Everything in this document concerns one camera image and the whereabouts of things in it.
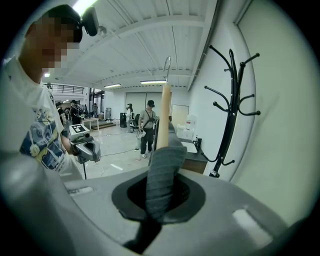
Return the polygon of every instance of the black pants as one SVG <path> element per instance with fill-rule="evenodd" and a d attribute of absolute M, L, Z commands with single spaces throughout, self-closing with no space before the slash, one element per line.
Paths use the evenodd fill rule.
<path fill-rule="evenodd" d="M 148 142 L 148 151 L 152 151 L 152 143 L 154 142 L 154 129 L 153 128 L 144 128 L 145 135 L 141 137 L 141 145 L 140 145 L 140 154 L 146 153 L 147 142 Z"/>
<path fill-rule="evenodd" d="M 80 117 L 72 118 L 72 125 L 80 125 L 80 124 L 81 124 L 81 118 Z"/>

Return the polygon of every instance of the wooden stick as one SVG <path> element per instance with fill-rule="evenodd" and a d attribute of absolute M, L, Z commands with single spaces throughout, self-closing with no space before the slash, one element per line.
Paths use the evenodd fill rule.
<path fill-rule="evenodd" d="M 170 108 L 170 93 L 171 86 L 164 85 L 162 89 L 162 101 L 161 101 L 161 115 L 159 120 L 159 130 L 156 142 L 156 148 L 160 149 L 168 146 L 169 137 L 169 108 Z"/>

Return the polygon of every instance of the white table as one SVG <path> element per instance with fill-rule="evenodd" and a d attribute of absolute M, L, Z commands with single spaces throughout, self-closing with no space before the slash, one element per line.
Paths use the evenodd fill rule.
<path fill-rule="evenodd" d="M 96 125 L 99 131 L 99 118 L 86 118 L 86 119 L 81 119 L 81 124 L 85 125 L 85 122 L 89 122 L 89 129 L 91 130 L 91 122 L 96 121 Z"/>

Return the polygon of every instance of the black coat rack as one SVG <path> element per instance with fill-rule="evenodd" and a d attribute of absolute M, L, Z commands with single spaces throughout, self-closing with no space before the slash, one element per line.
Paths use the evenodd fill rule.
<path fill-rule="evenodd" d="M 215 177 L 215 178 L 219 178 L 220 174 L 218 173 L 218 170 L 220 168 L 221 165 L 223 166 L 228 166 L 230 164 L 233 164 L 235 162 L 235 160 L 232 160 L 230 162 L 224 163 L 225 162 L 225 157 L 227 155 L 228 149 L 229 149 L 229 145 L 234 133 L 234 129 L 235 129 L 235 125 L 236 125 L 236 120 L 237 120 L 237 113 L 238 111 L 240 112 L 240 114 L 244 115 L 244 116 L 254 116 L 254 115 L 260 115 L 260 111 L 256 111 L 256 112 L 251 112 L 251 113 L 243 113 L 240 110 L 240 104 L 241 102 L 243 102 L 246 99 L 249 98 L 253 98 L 255 95 L 251 94 L 248 96 L 243 97 L 242 99 L 240 99 L 240 86 L 242 83 L 242 78 L 244 76 L 244 70 L 246 67 L 246 64 L 250 61 L 252 61 L 253 59 L 255 59 L 256 57 L 259 57 L 260 54 L 257 53 L 256 55 L 252 56 L 251 58 L 247 59 L 245 62 L 241 62 L 240 63 L 240 68 L 239 68 L 239 72 L 237 74 L 237 67 L 236 67 L 236 63 L 235 63 L 235 58 L 234 58 L 234 53 L 233 51 L 230 49 L 229 50 L 229 56 L 230 56 L 230 60 L 231 60 L 231 65 L 230 63 L 227 61 L 227 59 L 217 50 L 215 49 L 212 45 L 209 46 L 209 48 L 213 51 L 215 51 L 223 60 L 224 62 L 227 64 L 228 68 L 224 69 L 224 71 L 229 71 L 230 75 L 231 75 L 231 96 L 230 96 L 230 103 L 227 99 L 226 96 L 224 96 L 222 93 L 208 87 L 205 86 L 205 89 L 208 89 L 218 95 L 220 95 L 226 102 L 227 108 L 223 108 L 222 106 L 220 106 L 216 101 L 213 102 L 213 105 L 217 108 L 219 108 L 220 110 L 227 112 L 227 119 L 226 119 L 226 124 L 225 124 L 225 129 L 224 129 L 224 133 L 223 133 L 223 137 L 222 137 L 222 141 L 221 141 L 221 145 L 219 148 L 219 151 L 216 155 L 215 160 L 210 160 L 209 158 L 207 158 L 207 156 L 202 153 L 202 155 L 211 163 L 216 162 L 213 170 L 210 173 L 210 177 Z"/>

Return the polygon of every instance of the ceiling light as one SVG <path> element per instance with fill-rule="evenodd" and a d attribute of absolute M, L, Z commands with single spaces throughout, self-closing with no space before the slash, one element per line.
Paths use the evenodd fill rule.
<path fill-rule="evenodd" d="M 140 84 L 142 85 L 159 85 L 165 84 L 166 80 L 150 80 L 150 81 L 141 81 Z"/>
<path fill-rule="evenodd" d="M 121 86 L 121 84 L 117 83 L 117 84 L 106 85 L 104 88 L 119 87 L 119 86 Z"/>
<path fill-rule="evenodd" d="M 72 8 L 81 16 L 85 10 L 92 6 L 97 0 L 78 0 Z"/>

